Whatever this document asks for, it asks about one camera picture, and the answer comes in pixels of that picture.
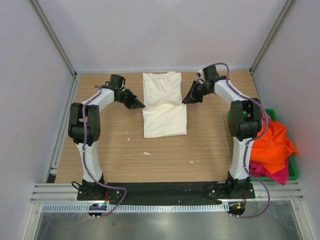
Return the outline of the cream white t shirt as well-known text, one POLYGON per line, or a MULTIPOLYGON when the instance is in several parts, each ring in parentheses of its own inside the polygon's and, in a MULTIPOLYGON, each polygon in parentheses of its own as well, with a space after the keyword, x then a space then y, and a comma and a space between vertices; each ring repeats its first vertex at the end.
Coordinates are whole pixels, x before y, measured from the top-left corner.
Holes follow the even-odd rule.
POLYGON ((187 134, 187 106, 182 103, 180 72, 143 73, 143 137, 187 134))

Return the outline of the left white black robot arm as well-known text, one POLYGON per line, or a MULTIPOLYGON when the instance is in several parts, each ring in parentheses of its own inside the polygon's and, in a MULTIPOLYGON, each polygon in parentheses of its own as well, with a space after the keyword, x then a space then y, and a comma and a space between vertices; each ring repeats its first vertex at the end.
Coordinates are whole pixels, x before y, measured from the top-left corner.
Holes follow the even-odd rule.
POLYGON ((76 144, 83 168, 82 182, 76 189, 77 200, 101 200, 109 190, 123 191, 123 187, 105 183, 104 174, 98 157, 98 140, 101 135, 100 113, 108 105, 118 102, 129 110, 143 109, 145 105, 126 87, 126 79, 112 74, 104 85, 95 86, 97 92, 83 102, 74 102, 70 106, 68 136, 76 144))

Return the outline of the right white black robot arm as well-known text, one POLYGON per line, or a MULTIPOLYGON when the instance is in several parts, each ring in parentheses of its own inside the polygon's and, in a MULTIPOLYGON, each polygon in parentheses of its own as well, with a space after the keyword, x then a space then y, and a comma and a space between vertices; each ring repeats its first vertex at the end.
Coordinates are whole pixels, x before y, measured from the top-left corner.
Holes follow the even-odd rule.
POLYGON ((231 198, 241 198, 250 187, 251 150, 262 129, 260 102, 240 92, 231 83, 228 73, 219 75, 215 64, 201 69, 196 75, 197 79, 192 82, 182 103, 201 103, 204 96, 215 94, 228 104, 228 130, 233 138, 233 153, 225 192, 231 198))

